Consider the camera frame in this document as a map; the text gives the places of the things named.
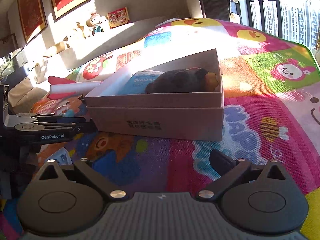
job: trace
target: colorful mat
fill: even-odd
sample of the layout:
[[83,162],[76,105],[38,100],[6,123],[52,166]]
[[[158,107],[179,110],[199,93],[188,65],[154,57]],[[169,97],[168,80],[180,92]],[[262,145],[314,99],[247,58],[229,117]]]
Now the colorful mat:
[[[302,233],[311,240],[320,239],[320,71],[303,45],[230,22],[185,19],[164,24],[136,43],[88,62],[68,78],[104,80],[140,55],[171,60],[212,48],[217,49],[223,73],[221,142],[79,134],[71,142],[43,146],[38,155],[40,165],[64,147],[73,161],[82,157],[95,160],[95,170],[130,194],[194,193],[219,177],[209,164],[213,148],[255,164],[277,159],[309,202]],[[45,97],[32,112],[81,116],[86,109],[78,97],[56,101]],[[3,205],[0,224],[8,240],[22,233],[15,204],[16,200],[11,200]]]

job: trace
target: blue and white packet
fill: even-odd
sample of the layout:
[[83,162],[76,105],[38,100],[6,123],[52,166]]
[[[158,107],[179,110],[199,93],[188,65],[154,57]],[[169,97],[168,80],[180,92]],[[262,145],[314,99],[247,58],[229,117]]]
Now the blue and white packet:
[[145,94],[145,89],[149,83],[152,83],[160,76],[162,71],[143,70],[135,73],[124,87],[118,92],[118,95]]
[[58,151],[56,151],[54,154],[52,154],[50,157],[46,158],[45,162],[47,160],[56,160],[56,162],[59,165],[68,165],[68,164],[72,164],[69,152],[62,147],[61,149],[59,149]]

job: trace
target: silver screw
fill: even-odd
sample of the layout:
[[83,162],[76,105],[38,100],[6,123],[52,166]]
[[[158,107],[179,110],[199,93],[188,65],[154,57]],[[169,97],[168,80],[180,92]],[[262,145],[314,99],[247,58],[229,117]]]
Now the silver screw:
[[123,190],[114,190],[110,193],[110,196],[113,198],[123,198],[125,195],[127,195],[127,193]]
[[214,193],[210,190],[200,190],[198,195],[202,198],[211,198],[213,197]]

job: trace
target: pink box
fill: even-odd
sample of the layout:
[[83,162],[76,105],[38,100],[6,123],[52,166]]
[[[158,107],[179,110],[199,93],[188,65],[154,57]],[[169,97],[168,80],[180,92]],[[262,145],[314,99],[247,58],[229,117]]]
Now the pink box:
[[[140,56],[113,73],[86,97],[99,131],[121,134],[221,141],[223,87],[216,49],[164,62]],[[137,71],[205,68],[215,72],[216,92],[117,95]]]

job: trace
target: bee wing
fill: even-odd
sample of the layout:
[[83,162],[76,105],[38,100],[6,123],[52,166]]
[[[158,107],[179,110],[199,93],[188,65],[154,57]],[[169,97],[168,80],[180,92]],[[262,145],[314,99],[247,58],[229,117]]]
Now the bee wing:
[[279,138],[285,141],[289,140],[289,136],[285,134],[287,131],[289,131],[287,127],[285,126],[279,127]]

